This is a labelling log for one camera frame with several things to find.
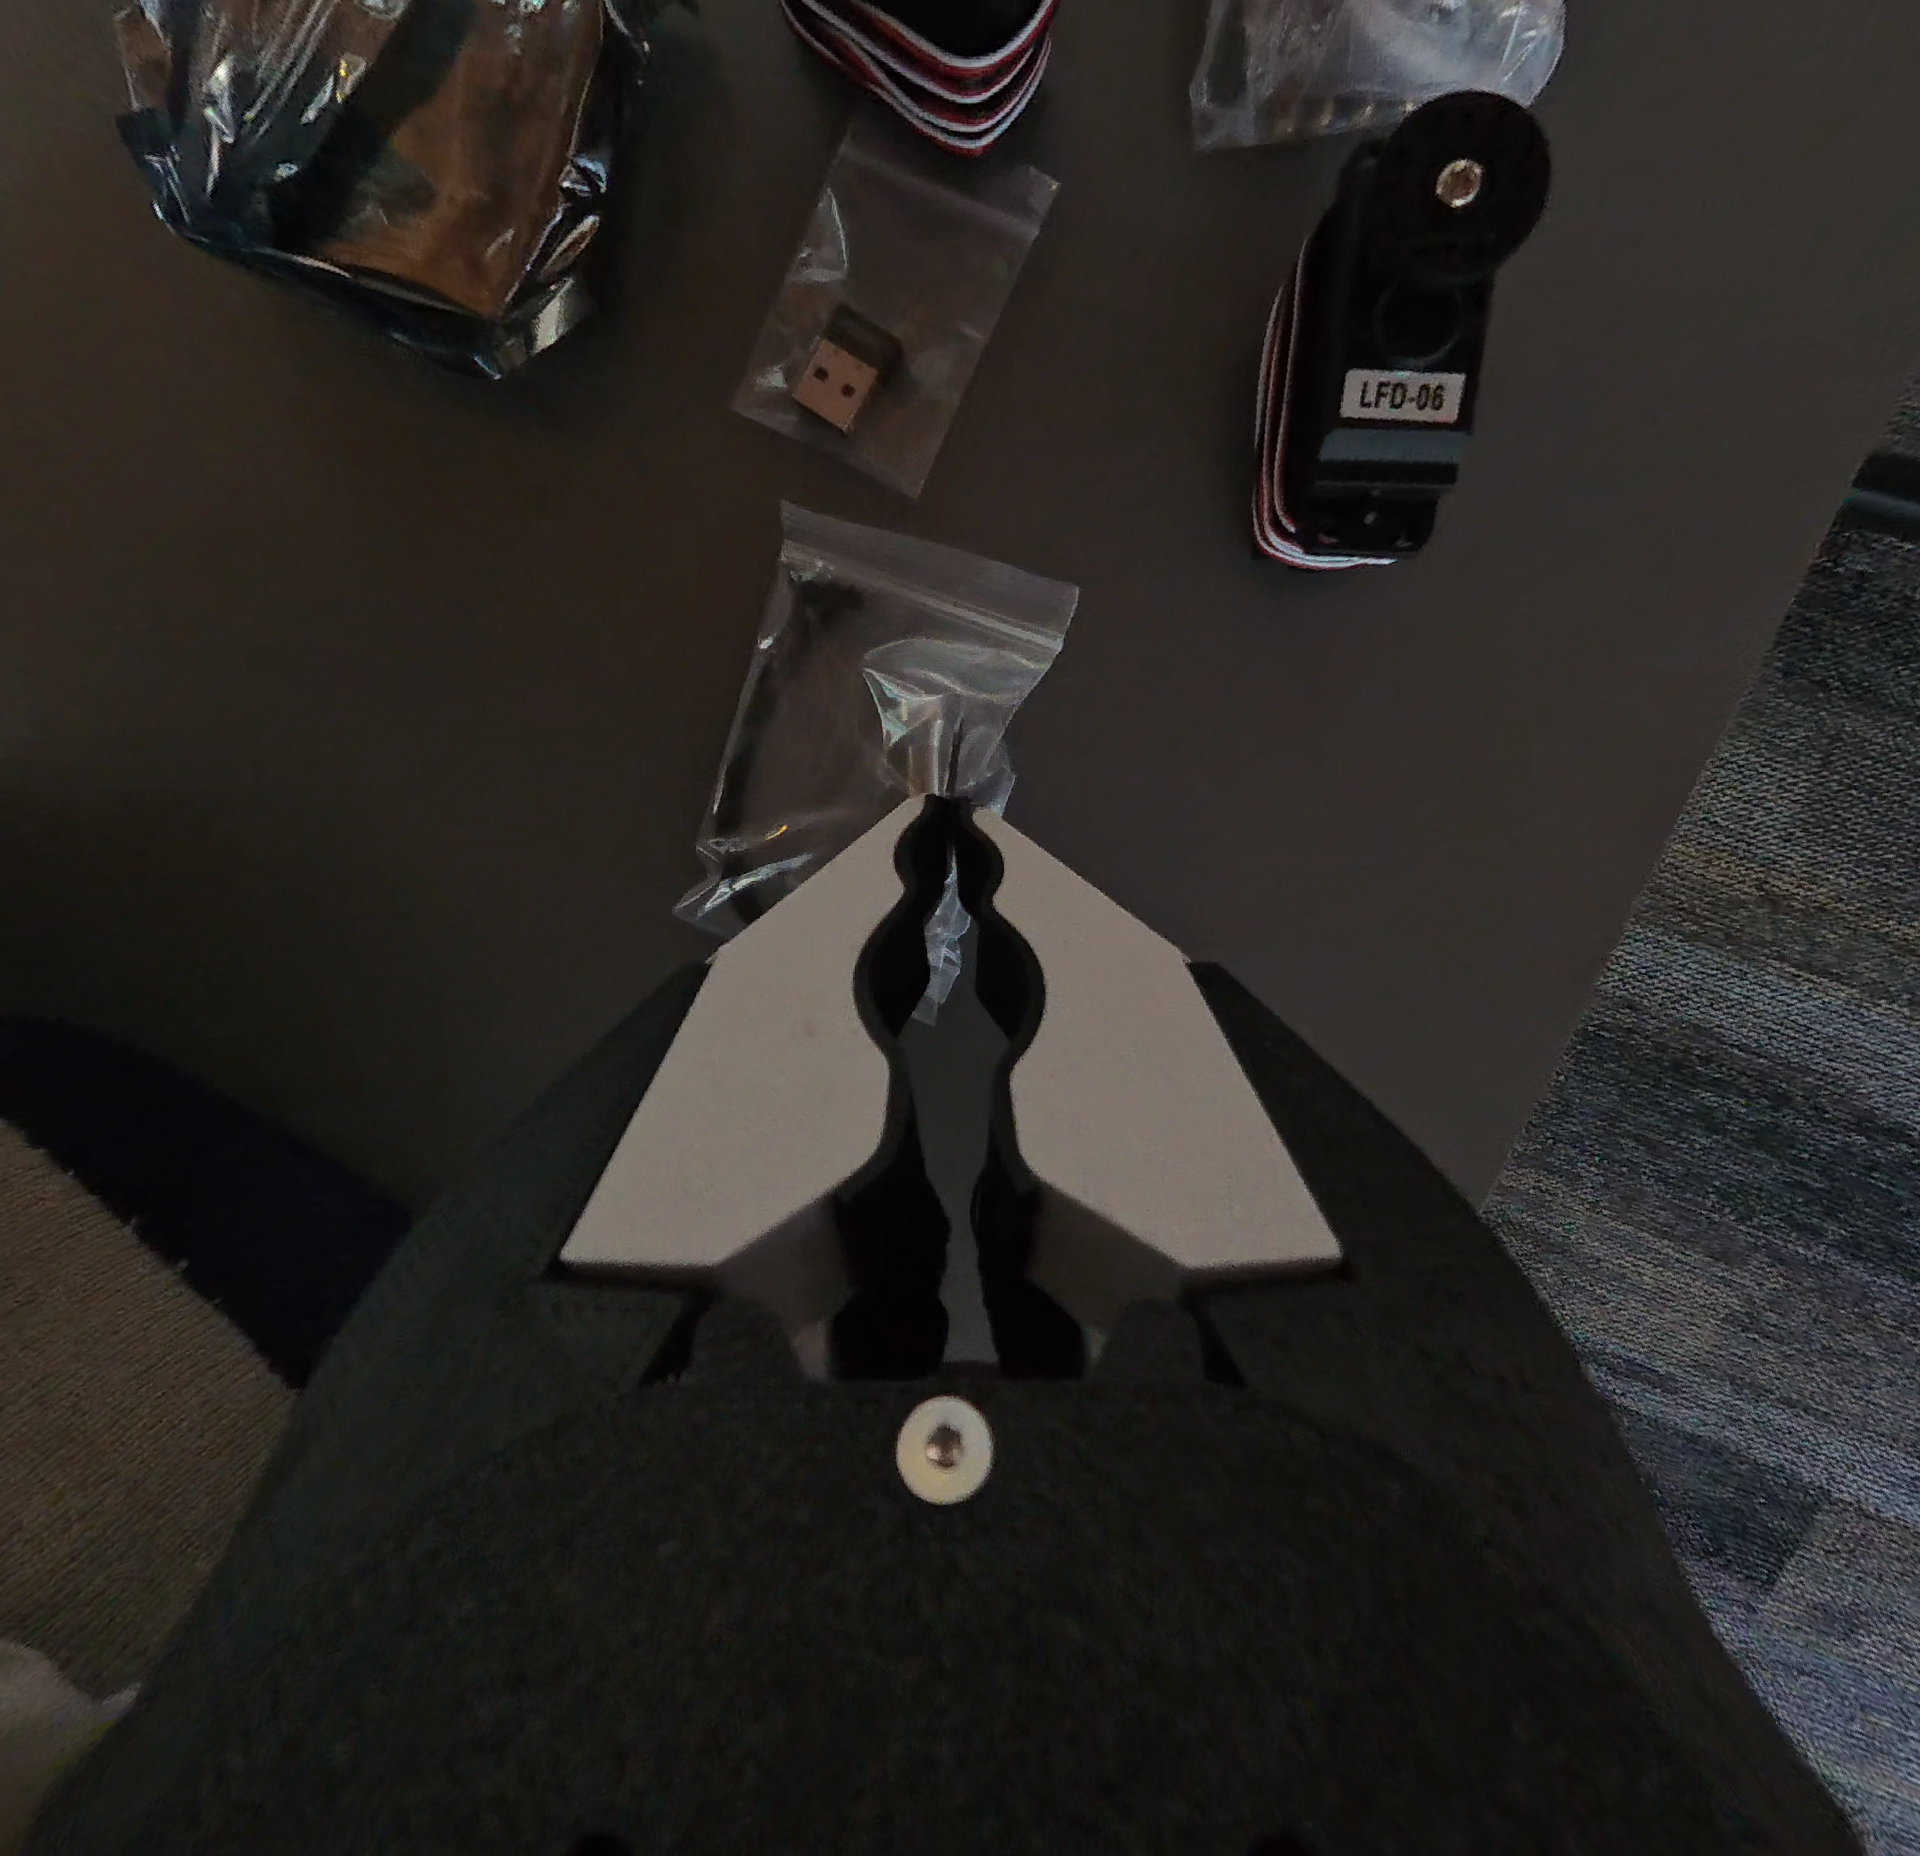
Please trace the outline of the grey desk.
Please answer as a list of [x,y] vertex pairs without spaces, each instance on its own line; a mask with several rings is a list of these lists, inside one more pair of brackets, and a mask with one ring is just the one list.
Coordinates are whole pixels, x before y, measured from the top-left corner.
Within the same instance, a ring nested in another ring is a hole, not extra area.
[[510,381],[170,234],[125,0],[4,0],[4,1016],[420,1209],[692,955],[777,509],[1077,587],[1014,822],[1481,1203],[1916,371],[1916,0],[1566,0],[1548,211],[1404,568],[1250,543],[1341,144],[1198,150],[1207,0],[1063,0],[1059,191],[924,491],[732,410],[859,110],[659,31],[597,309]]

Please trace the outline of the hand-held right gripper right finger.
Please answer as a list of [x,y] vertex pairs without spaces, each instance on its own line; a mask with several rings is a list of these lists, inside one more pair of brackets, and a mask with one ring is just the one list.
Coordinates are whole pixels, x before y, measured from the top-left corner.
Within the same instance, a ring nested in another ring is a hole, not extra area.
[[1073,1381],[1139,1303],[1341,1268],[1189,956],[989,811],[954,870],[1003,1038],[969,1216],[998,1371]]

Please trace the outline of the zip bag with dongle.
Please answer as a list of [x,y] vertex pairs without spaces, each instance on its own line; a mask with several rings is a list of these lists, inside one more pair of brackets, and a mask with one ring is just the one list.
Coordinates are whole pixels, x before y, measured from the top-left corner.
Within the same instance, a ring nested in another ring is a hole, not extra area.
[[[1060,183],[1032,164],[948,164],[882,119],[852,119],[732,410],[898,498],[918,498],[1059,195]],[[903,349],[897,378],[849,435],[786,399],[841,304],[893,330]]]

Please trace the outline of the silver foil bag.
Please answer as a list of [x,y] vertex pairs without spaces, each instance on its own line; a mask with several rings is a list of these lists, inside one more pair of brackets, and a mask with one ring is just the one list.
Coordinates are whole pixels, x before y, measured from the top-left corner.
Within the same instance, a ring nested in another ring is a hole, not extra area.
[[132,0],[121,141],[184,242],[504,381],[591,308],[669,12],[696,0]]

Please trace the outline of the black USB dongle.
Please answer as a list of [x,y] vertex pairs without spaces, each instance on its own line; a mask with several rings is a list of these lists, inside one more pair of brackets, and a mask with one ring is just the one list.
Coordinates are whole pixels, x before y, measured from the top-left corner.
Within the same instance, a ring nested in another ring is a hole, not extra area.
[[796,410],[849,435],[901,370],[898,337],[845,304],[829,311],[813,347],[801,355],[786,399]]

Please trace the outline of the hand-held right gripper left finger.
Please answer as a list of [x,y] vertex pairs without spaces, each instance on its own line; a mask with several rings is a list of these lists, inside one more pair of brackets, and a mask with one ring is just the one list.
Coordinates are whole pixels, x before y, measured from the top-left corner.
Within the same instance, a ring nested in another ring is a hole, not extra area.
[[901,1033],[951,829],[940,795],[898,805],[706,959],[565,1271],[756,1303],[830,1380],[940,1368],[950,1224]]

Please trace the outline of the bagged servos and parts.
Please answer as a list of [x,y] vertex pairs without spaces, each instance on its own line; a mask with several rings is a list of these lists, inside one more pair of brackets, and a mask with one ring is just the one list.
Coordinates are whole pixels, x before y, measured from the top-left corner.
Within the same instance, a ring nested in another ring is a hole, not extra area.
[[1449,92],[1529,108],[1565,31],[1566,0],[1208,0],[1193,148],[1377,136]]

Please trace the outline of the zip bag with black part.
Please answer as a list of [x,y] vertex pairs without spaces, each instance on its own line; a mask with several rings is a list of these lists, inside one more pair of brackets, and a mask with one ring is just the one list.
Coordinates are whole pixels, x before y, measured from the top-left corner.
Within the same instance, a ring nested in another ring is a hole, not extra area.
[[898,805],[1004,814],[1077,585],[779,507],[779,560],[675,919],[732,940]]

